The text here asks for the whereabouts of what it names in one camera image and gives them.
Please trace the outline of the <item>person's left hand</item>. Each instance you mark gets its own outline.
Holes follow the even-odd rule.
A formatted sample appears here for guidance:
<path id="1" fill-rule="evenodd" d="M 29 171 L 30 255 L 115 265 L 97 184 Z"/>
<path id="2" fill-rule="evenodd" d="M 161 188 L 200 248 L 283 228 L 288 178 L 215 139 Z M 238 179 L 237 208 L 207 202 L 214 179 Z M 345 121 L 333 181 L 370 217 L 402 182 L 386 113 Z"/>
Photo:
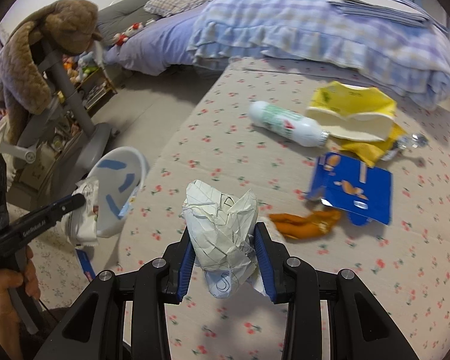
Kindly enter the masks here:
<path id="1" fill-rule="evenodd" d="M 0 345 L 11 359 L 23 359 L 20 348 L 20 318 L 11 303 L 9 289 L 25 284 L 26 295 L 40 299 L 40 287 L 32 262 L 33 252 L 26 247 L 26 267 L 23 273 L 0 269 Z"/>

